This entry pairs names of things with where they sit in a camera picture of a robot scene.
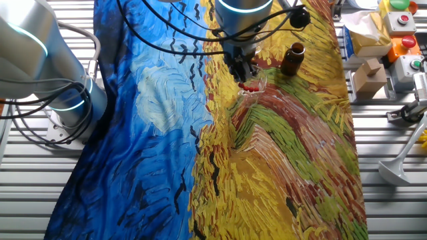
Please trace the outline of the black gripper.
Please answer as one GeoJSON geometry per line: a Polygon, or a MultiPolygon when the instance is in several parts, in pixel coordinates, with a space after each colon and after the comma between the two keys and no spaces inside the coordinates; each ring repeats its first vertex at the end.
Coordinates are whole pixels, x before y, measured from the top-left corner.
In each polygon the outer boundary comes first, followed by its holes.
{"type": "Polygon", "coordinates": [[[245,83],[248,79],[256,76],[256,68],[252,59],[256,54],[256,45],[234,45],[223,44],[224,62],[238,83],[245,83]]]}

